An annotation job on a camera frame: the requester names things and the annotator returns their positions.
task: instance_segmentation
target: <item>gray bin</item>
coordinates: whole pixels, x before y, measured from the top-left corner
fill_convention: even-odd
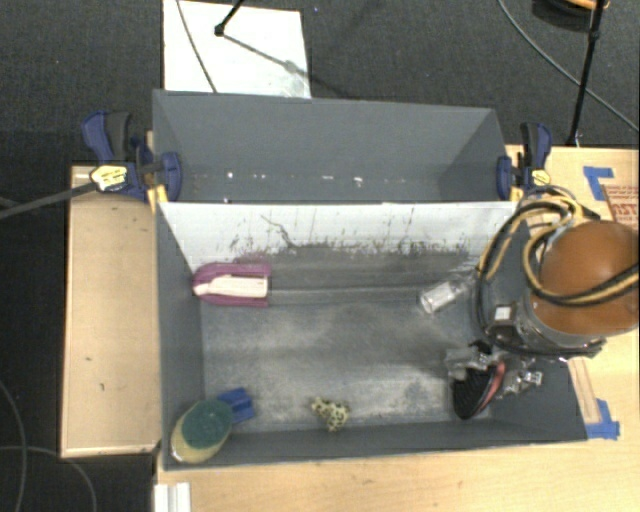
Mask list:
[[[469,301],[436,317],[416,304],[421,288],[469,271],[512,211],[491,202],[504,151],[491,111],[157,92],[154,136],[186,175],[181,202],[157,215],[166,469],[181,467],[177,419],[239,386],[256,417],[203,466],[586,438],[560,364],[538,364],[540,388],[457,419],[443,358],[477,336]],[[524,283],[514,246],[500,301]],[[192,273],[211,261],[271,263],[272,305],[194,297]],[[343,431],[313,415],[316,396],[351,406]]]

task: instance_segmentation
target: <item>black carpet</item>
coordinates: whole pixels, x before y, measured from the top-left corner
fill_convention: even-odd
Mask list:
[[[504,0],[516,21],[572,75],[580,75],[586,23],[546,0]],[[496,109],[508,143],[522,121],[569,133],[577,87],[523,40],[497,0],[252,1],[298,9],[312,95]],[[212,20],[213,25],[219,20]],[[640,4],[612,0],[590,87],[638,125]],[[79,124],[97,109],[127,110],[132,132],[151,127],[151,90],[162,85],[159,0],[0,4],[0,198],[27,201],[68,186],[73,161],[91,159]],[[215,70],[212,71],[215,82]],[[638,134],[587,97],[583,145],[637,147]],[[0,380],[30,445],[56,450],[62,376],[66,207],[0,221]],[[0,398],[0,446],[19,444]],[[20,452],[0,449],[0,511],[13,510]],[[144,511],[151,458],[81,461],[99,510]],[[29,455],[24,511],[91,510],[75,469]]]

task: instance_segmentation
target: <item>white paper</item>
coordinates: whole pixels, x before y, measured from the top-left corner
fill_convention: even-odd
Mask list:
[[[226,27],[227,37],[217,37],[214,28],[230,5],[180,1],[180,6],[217,92],[311,97],[299,12],[242,6]],[[176,0],[164,0],[164,87],[212,92]]]
[[[477,259],[513,212],[509,202],[378,205],[161,203],[191,271],[290,246],[331,246],[356,256],[465,251]]]

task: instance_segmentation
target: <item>yellow sponge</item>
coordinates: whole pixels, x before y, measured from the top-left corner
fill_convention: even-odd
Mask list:
[[[198,464],[213,457],[231,432],[233,411],[215,398],[193,405],[171,434],[171,454],[179,462]]]

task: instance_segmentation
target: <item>gray panel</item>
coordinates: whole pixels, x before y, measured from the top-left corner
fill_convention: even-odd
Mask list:
[[[155,91],[153,125],[183,201],[492,200],[504,153],[477,108]]]
[[[433,321],[415,302],[203,306],[207,393],[243,386],[255,398],[238,432],[322,428],[316,396],[348,403],[350,426],[449,421],[443,360],[473,341],[465,307]]]
[[[569,369],[559,362],[538,361],[543,385],[492,405],[493,417],[515,428],[538,429],[543,441],[586,439],[587,434]]]
[[[156,215],[158,314],[162,385],[162,450],[170,464],[169,439],[178,418],[205,397],[200,301],[191,293],[191,272],[160,210]]]

